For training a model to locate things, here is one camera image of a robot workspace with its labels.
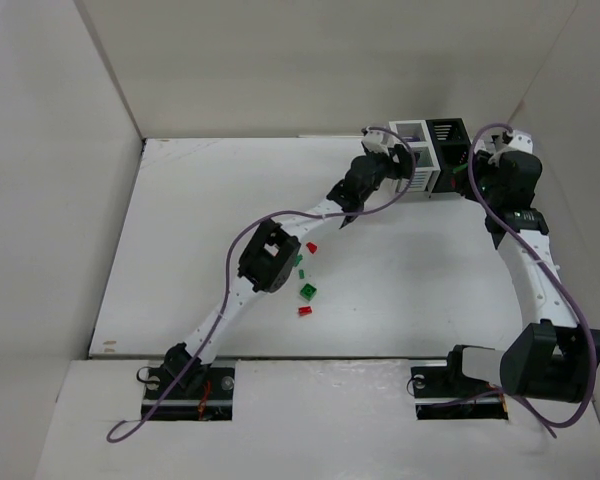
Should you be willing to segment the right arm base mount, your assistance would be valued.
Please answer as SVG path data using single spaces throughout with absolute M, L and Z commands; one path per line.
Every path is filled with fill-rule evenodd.
M 452 373 L 443 365 L 411 368 L 407 391 L 418 420 L 508 420 L 504 397 L 481 380 Z

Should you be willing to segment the green plate lego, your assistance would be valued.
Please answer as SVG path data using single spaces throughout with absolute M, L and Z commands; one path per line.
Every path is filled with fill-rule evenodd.
M 466 170 L 467 168 L 468 168 L 468 163 L 461 164 L 452 170 L 452 174 L 455 175 L 463 170 Z

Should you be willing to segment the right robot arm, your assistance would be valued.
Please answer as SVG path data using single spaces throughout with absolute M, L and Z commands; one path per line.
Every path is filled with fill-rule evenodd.
M 532 206 L 541 174 L 531 153 L 478 150 L 455 170 L 452 184 L 464 198 L 484 200 L 490 208 L 485 227 L 509 271 L 522 318 L 521 333 L 496 352 L 498 365 L 485 378 L 512 396 L 579 403 L 589 356 L 600 357 L 600 330 L 586 334 L 558 288 L 548 224 Z

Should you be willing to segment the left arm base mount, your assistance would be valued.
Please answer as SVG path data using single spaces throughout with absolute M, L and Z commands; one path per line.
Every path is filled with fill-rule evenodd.
M 158 405 L 150 421 L 230 421 L 233 413 L 236 363 L 219 361 L 210 365 L 194 390 L 176 384 Z M 144 386 L 141 416 L 157 403 L 171 383 L 171 377 L 159 366 L 143 366 L 136 380 Z

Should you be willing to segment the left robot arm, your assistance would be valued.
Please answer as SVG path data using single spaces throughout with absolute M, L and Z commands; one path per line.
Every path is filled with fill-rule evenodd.
M 398 144 L 354 158 L 343 179 L 315 207 L 269 214 L 240 232 L 225 260 L 224 294 L 202 324 L 165 354 L 160 372 L 168 391 L 193 393 L 217 356 L 222 337 L 247 307 L 289 280 L 306 241 L 342 229 L 364 215 L 365 203 L 386 179 L 411 182 L 419 156 Z

